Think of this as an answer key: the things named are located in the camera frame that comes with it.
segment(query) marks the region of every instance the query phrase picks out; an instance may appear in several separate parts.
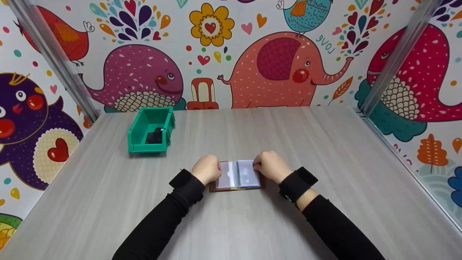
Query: black sleeve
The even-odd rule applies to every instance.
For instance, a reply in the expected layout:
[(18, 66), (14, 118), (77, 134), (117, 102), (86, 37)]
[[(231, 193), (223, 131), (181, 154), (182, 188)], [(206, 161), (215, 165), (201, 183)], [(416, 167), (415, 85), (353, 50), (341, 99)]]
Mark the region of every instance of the black sleeve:
[(156, 260), (176, 227), (201, 199), (204, 185), (193, 175), (186, 184), (165, 197), (130, 233), (112, 260)]
[(303, 215), (339, 260), (384, 260), (372, 242), (328, 199), (318, 195)]

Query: person's left hand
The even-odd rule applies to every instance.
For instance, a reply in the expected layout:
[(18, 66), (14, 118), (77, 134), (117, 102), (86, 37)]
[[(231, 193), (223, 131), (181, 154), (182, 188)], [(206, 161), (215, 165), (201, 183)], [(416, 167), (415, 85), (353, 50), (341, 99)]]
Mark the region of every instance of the person's left hand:
[(218, 179), (221, 176), (221, 167), (218, 157), (206, 155), (200, 158), (193, 166), (191, 173), (204, 185)]

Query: yellow flower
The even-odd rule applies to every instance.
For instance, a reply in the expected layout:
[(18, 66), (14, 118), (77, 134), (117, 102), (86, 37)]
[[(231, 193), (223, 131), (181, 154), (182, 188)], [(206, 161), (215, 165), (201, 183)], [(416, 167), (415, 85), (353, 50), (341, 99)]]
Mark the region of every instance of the yellow flower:
[(228, 8), (218, 7), (215, 11), (209, 3), (204, 3), (201, 11), (192, 11), (189, 20), (194, 25), (191, 35), (200, 38), (203, 46), (222, 46), (225, 39), (232, 37), (231, 29), (234, 28), (234, 20), (228, 18)]

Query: card holder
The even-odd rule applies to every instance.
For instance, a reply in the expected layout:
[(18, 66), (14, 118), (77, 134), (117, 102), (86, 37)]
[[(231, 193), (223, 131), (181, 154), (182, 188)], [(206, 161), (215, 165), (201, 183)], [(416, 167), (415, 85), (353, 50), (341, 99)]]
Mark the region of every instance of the card holder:
[(263, 178), (253, 170), (253, 160), (222, 161), (221, 177), (210, 184), (210, 192), (262, 188)]

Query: gray wooden tabletop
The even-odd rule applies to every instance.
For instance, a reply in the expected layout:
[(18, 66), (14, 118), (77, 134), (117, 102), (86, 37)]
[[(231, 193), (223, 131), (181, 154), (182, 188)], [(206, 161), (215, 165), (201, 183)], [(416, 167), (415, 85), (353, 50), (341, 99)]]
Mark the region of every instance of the gray wooden tabletop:
[[(135, 114), (102, 115), (0, 253), (9, 260), (110, 259), (204, 154), (253, 159), (273, 149), (305, 166), (329, 198), (390, 260), (461, 259), (462, 237), (348, 107), (176, 111), (166, 156), (127, 154)], [(206, 192), (161, 259), (335, 259), (303, 216), (263, 190)]]

